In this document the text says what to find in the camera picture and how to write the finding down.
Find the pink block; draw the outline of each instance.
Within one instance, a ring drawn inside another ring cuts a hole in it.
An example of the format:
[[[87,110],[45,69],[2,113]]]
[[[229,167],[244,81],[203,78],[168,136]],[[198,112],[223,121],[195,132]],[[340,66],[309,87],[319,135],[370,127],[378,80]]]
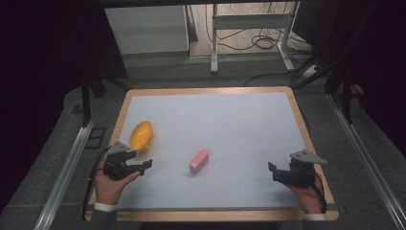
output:
[[[193,158],[193,160],[189,164],[191,172],[194,174],[198,173],[208,161],[209,153],[205,149],[203,149]]]

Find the shirt cuff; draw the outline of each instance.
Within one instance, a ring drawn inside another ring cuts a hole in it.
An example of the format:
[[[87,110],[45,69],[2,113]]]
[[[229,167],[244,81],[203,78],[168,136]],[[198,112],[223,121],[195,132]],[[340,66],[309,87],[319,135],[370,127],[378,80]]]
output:
[[[304,220],[326,220],[326,214],[302,214]]]
[[[108,205],[108,204],[102,204],[102,203],[95,203],[94,209],[104,211],[104,212],[114,212],[119,208],[119,205]]]

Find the human hand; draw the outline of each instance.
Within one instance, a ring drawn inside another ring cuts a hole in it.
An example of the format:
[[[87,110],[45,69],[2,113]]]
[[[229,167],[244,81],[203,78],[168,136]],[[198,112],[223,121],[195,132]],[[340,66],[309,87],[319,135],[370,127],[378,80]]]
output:
[[[96,202],[116,205],[122,196],[123,189],[131,181],[134,181],[140,172],[130,174],[122,180],[112,180],[108,178],[102,171],[104,167],[105,156],[101,159],[98,165],[98,171],[95,174],[95,190],[96,190]]]
[[[299,199],[305,214],[322,214],[322,203],[316,192],[308,186],[307,188],[296,187],[293,185],[284,184],[289,188]],[[322,176],[316,172],[316,187],[324,193]]]

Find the wooden border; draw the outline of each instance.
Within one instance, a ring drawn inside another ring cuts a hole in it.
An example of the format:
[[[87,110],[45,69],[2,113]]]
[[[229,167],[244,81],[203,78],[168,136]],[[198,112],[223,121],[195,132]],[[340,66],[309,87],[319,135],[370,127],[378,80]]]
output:
[[[114,144],[119,139],[128,106],[132,97],[136,96],[157,96],[157,95],[193,95],[193,94],[247,94],[247,93],[276,93],[282,92],[287,95],[287,98],[292,107],[299,130],[304,139],[305,147],[316,153],[310,136],[308,135],[305,121],[296,102],[292,90],[286,86],[273,87],[229,87],[229,88],[176,88],[176,89],[140,89],[130,90],[127,92],[122,110],[117,120],[113,135],[110,140],[110,145]],[[326,182],[323,170],[320,165],[315,165],[316,172],[323,177],[323,185],[325,188],[325,196],[327,204],[335,206],[334,199],[331,195],[330,188]],[[95,192],[89,200],[89,206],[93,207],[96,202]],[[91,211],[86,212],[86,218],[90,219]],[[326,212],[327,220],[338,219],[337,210],[329,210]],[[301,220],[302,210],[297,209],[276,209],[276,210],[242,210],[242,211],[134,211],[120,212],[118,220],[121,221],[284,221],[284,220]]]

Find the yellow object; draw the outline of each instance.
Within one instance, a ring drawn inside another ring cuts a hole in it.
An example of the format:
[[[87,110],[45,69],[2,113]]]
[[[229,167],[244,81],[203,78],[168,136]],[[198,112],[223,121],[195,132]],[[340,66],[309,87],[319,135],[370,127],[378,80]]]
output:
[[[129,137],[130,147],[137,152],[147,153],[149,151],[149,141],[152,139],[152,132],[152,124],[149,121],[138,124]]]

